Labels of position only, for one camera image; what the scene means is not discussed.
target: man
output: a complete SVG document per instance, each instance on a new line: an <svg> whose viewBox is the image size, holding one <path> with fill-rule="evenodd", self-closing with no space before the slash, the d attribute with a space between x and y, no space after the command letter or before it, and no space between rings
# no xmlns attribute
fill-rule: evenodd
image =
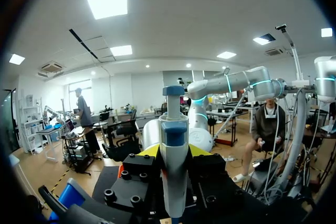
<svg viewBox="0 0 336 224"><path fill-rule="evenodd" d="M257 110L252 125L252 140L246 145L243 155L243 172L233 178L234 182L238 183L247 178L253 151L273 151L274 141L276 141L275 150L282 146L285 140L286 116L281 107L277 115L277 106L274 99L266 99L266 104ZM278 116L279 129L275 138Z"/></svg>
<svg viewBox="0 0 336 224"><path fill-rule="evenodd" d="M77 88L75 90L76 93L76 97L78 98L78 110L79 112L75 115L79 116L79 120L80 120L80 125L82 127L92 127L93 126L93 121L91 118L91 112L89 107L86 104L86 101L84 100L84 97L81 95L82 94L82 89L81 88ZM89 133L87 133L85 135L86 140L89 143L89 147L90 150L93 154L96 154L97 151L99 153L101 153L102 151L100 150L96 135L94 133L94 131L90 131Z"/></svg>

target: computer monitor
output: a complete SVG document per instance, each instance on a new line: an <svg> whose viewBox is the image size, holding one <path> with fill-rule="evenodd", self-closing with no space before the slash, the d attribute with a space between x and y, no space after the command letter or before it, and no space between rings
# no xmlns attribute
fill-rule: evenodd
<svg viewBox="0 0 336 224"><path fill-rule="evenodd" d="M65 121L65 124L66 124L66 126L67 126L67 128L69 129L70 132L75 128L71 119L67 119Z"/></svg>

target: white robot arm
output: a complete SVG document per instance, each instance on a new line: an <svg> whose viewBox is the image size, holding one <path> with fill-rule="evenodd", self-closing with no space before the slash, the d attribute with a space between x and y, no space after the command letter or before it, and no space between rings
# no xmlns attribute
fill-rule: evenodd
<svg viewBox="0 0 336 224"><path fill-rule="evenodd" d="M250 87L256 99L261 101L282 95L285 84L282 80L271 80L265 67L191 83L188 86L188 93L192 99L188 113L189 143L208 152L213 146L212 137L207 130L208 94L226 93Z"/></svg>
<svg viewBox="0 0 336 224"><path fill-rule="evenodd" d="M318 99L326 103L334 102L336 96L336 56L318 57L314 63Z"/></svg>

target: gray hoodie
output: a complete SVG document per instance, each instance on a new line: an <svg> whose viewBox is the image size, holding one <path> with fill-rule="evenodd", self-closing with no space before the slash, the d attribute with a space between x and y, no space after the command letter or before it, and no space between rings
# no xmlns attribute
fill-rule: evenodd
<svg viewBox="0 0 336 224"><path fill-rule="evenodd" d="M252 138L257 142L261 137L265 142L274 143L275 133L277 130L277 118L265 117L265 104L260 106L257 110L253 125L252 125ZM275 104L274 114L277 111L277 104ZM286 115L283 109L279 106L279 129L278 136L281 137L281 141L285 139L286 128Z"/></svg>

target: ceiling light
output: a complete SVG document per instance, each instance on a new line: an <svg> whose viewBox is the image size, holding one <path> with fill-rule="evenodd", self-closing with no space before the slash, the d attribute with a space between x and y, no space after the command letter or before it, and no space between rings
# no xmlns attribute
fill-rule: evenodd
<svg viewBox="0 0 336 224"><path fill-rule="evenodd" d="M222 52L220 55L217 55L217 58L222 58L222 59L229 59L232 58L233 56L236 56L234 52Z"/></svg>
<svg viewBox="0 0 336 224"><path fill-rule="evenodd" d="M322 28L321 37L332 37L332 28Z"/></svg>
<svg viewBox="0 0 336 224"><path fill-rule="evenodd" d="M270 43L270 41L268 39L263 39L263 38L254 38L253 40L256 43L261 44L262 46Z"/></svg>
<svg viewBox="0 0 336 224"><path fill-rule="evenodd" d="M20 55L16 55L16 54L13 54L13 56L11 57L11 59L9 60L9 63L13 63L13 64L16 64L16 65L20 65L22 63L22 61L25 60L25 57L22 57Z"/></svg>
<svg viewBox="0 0 336 224"><path fill-rule="evenodd" d="M127 0L88 0L95 19L127 14Z"/></svg>
<svg viewBox="0 0 336 224"><path fill-rule="evenodd" d="M131 45L121 47L111 47L110 50L113 56L123 56L133 54Z"/></svg>

